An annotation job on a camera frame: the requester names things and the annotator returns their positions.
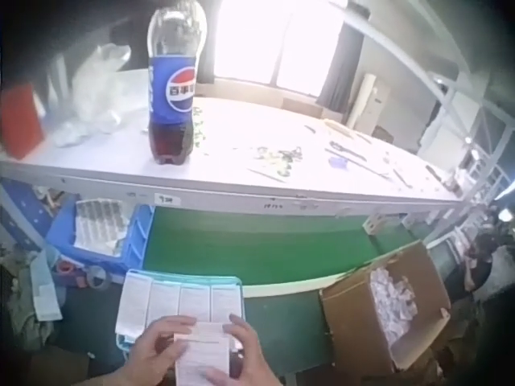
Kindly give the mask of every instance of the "blue label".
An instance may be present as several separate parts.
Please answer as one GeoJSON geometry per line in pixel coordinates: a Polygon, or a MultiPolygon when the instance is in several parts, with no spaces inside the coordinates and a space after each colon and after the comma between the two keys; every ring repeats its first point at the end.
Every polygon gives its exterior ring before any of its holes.
{"type": "Polygon", "coordinates": [[[150,121],[177,125],[192,119],[196,58],[167,55],[150,58],[150,121]]]}

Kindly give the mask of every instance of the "plastic bottle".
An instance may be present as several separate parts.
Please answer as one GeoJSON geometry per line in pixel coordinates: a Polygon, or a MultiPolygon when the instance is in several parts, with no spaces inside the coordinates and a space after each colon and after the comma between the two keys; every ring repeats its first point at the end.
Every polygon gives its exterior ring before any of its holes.
{"type": "Polygon", "coordinates": [[[157,163],[181,165],[193,150],[196,67],[208,27],[197,1],[165,3],[152,16],[147,34],[149,138],[157,163]]]}

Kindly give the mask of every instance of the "white table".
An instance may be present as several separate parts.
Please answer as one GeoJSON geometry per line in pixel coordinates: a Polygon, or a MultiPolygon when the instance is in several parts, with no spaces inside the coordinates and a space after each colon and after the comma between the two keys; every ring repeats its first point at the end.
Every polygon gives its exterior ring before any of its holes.
{"type": "Polygon", "coordinates": [[[312,117],[238,101],[197,98],[205,141],[184,165],[158,165],[144,132],[145,90],[139,95],[141,108],[124,115],[122,129],[65,148],[48,138],[22,161],[1,158],[1,176],[86,196],[280,216],[423,212],[459,202],[415,155],[368,136],[351,139],[312,117]],[[330,141],[365,156],[365,167],[352,155],[346,169],[332,166],[330,158],[339,157],[327,151],[330,141]],[[298,147],[303,160],[289,178],[271,178],[250,170],[259,146],[298,147]]]}

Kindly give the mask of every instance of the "person's hand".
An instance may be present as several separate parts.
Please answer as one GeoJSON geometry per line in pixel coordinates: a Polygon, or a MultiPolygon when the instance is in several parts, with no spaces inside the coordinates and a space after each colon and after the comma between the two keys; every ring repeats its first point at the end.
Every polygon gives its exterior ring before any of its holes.
{"type": "Polygon", "coordinates": [[[186,351],[186,342],[173,341],[174,334],[189,334],[196,323],[188,316],[168,316],[152,322],[136,339],[126,364],[116,372],[120,384],[155,386],[186,351]]]}
{"type": "Polygon", "coordinates": [[[256,331],[242,318],[230,316],[233,324],[224,325],[224,331],[243,345],[243,368],[239,379],[234,380],[220,370],[207,368],[204,377],[215,386],[280,386],[263,356],[256,331]]]}

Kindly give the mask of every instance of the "window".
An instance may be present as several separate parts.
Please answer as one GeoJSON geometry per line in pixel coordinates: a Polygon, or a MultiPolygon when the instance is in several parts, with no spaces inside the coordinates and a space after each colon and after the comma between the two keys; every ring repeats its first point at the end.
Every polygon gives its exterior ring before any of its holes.
{"type": "Polygon", "coordinates": [[[343,14],[325,0],[224,0],[215,76],[318,96],[343,14]]]}

